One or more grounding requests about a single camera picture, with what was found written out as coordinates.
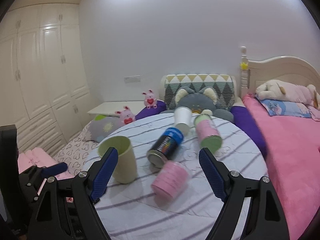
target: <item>white wardrobe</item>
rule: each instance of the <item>white wardrobe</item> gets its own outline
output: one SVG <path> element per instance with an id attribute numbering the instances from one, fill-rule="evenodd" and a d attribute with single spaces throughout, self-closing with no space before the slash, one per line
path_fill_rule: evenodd
<path id="1" fill-rule="evenodd" d="M 0 23 L 0 125 L 15 124 L 18 148 L 56 154 L 98 105 L 82 61 L 78 5 L 40 4 Z"/>

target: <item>gray cat plush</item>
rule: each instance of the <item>gray cat plush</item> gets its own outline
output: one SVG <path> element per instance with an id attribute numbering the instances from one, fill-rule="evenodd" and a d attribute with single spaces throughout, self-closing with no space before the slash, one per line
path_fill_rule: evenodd
<path id="1" fill-rule="evenodd" d="M 195 92 L 189 87 L 181 87 L 175 96 L 176 108 L 180 106 L 191 109 L 193 113 L 206 113 L 233 123 L 233 114 L 224 109 L 217 109 L 218 96 L 212 87 L 204 87 Z M 162 113 L 173 113 L 167 110 Z"/>

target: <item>pink bunny plush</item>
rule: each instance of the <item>pink bunny plush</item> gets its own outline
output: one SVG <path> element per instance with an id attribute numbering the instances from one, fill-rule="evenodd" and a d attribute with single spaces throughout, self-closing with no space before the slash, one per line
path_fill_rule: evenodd
<path id="1" fill-rule="evenodd" d="M 127 106 L 124 106 L 124 110 L 122 112 L 116 111 L 115 113 L 120 115 L 120 120 L 124 124 L 129 124 L 136 120 L 135 115 L 131 112 L 130 108 Z"/>
<path id="2" fill-rule="evenodd" d="M 145 95 L 144 105 L 147 107 L 147 109 L 150 109 L 151 107 L 157 108 L 157 99 L 151 89 L 149 89 L 149 92 L 147 93 L 143 92 L 142 95 Z"/>

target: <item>yellow star ornament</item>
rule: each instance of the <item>yellow star ornament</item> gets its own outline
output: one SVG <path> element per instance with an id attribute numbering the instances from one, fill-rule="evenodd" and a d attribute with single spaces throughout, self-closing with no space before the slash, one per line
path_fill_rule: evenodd
<path id="1" fill-rule="evenodd" d="M 240 63 L 241 70 L 248 70 L 248 64 L 245 62 Z"/>

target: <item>purple pillow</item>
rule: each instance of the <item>purple pillow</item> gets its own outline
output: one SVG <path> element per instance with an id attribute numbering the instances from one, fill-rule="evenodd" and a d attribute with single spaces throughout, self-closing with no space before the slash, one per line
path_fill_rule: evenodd
<path id="1" fill-rule="evenodd" d="M 249 113 L 248 109 L 243 106 L 233 106 L 230 112 L 234 116 L 234 124 L 244 131 L 251 140 L 256 144 L 263 157 L 267 156 L 267 145 L 260 132 L 255 120 Z"/>
<path id="2" fill-rule="evenodd" d="M 137 115 L 136 115 L 136 120 L 148 117 L 148 116 L 152 116 L 152 115 L 156 115 L 159 114 L 163 111 L 167 110 L 167 106 L 164 102 L 157 100 L 157 108 L 150 108 L 147 109 L 146 107 L 143 108 Z"/>

